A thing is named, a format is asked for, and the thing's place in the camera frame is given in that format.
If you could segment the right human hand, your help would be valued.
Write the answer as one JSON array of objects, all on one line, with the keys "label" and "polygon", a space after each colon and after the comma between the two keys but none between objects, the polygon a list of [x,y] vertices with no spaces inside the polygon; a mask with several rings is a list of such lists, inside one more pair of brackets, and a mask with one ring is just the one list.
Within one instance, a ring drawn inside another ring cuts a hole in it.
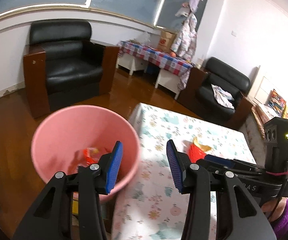
[{"label": "right human hand", "polygon": [[284,212],[286,207],[286,198],[276,198],[262,205],[261,210],[263,213],[268,213],[267,220],[273,222],[277,220]]}]

